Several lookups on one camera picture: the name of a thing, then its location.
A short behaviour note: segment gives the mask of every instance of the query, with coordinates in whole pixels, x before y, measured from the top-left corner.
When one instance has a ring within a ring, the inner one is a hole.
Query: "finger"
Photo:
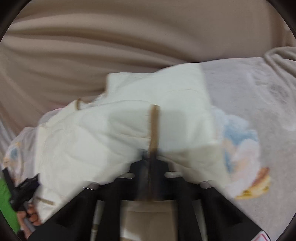
[[[30,207],[28,210],[27,210],[27,213],[28,214],[35,214],[36,213],[36,210],[35,210],[35,208],[33,208],[33,207]]]
[[[17,220],[24,231],[26,239],[28,239],[28,237],[32,234],[32,232],[28,229],[28,227],[24,223],[24,218],[26,217],[26,215],[27,214],[25,211],[17,212]]]
[[[18,219],[23,219],[26,217],[26,212],[25,211],[18,211],[17,212],[17,218]]]
[[[33,223],[34,226],[40,226],[42,223],[40,222],[40,220],[37,220],[36,222]]]
[[[36,222],[37,220],[38,220],[38,215],[37,214],[31,215],[31,217],[29,218],[29,221],[31,223]]]

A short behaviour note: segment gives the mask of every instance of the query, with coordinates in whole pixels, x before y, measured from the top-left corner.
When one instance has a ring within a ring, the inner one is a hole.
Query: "black tool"
[[[7,168],[3,170],[3,175],[8,186],[8,189],[11,193],[9,203],[14,211],[27,211],[28,202],[34,195],[34,192],[39,187],[38,175],[33,178],[26,178],[21,184],[17,187],[14,186],[13,181],[9,175]],[[30,215],[27,213],[24,218],[24,223],[31,232],[36,230],[36,227],[29,221]]]

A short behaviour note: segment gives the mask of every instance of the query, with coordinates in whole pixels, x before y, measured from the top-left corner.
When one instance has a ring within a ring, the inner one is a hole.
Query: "beige blanket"
[[[0,117],[18,133],[110,72],[262,56],[290,37],[265,0],[32,0],[0,43]]]

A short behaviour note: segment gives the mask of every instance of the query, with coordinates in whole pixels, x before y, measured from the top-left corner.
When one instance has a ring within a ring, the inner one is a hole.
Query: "wrinkled fabric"
[[[35,195],[54,203],[50,212],[46,203],[37,204],[41,221],[86,181],[112,182],[148,147],[150,103],[122,101],[83,110],[76,104],[38,127],[34,172],[41,186]]]
[[[265,0],[32,0],[0,43],[0,117],[18,134],[113,72],[261,57],[293,37]]]

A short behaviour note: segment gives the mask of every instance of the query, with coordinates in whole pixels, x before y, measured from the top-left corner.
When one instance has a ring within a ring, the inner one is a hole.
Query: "green fabric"
[[[4,179],[0,179],[0,210],[3,216],[16,233],[20,229],[20,225],[17,221],[16,212],[11,208],[9,204],[10,192]]]

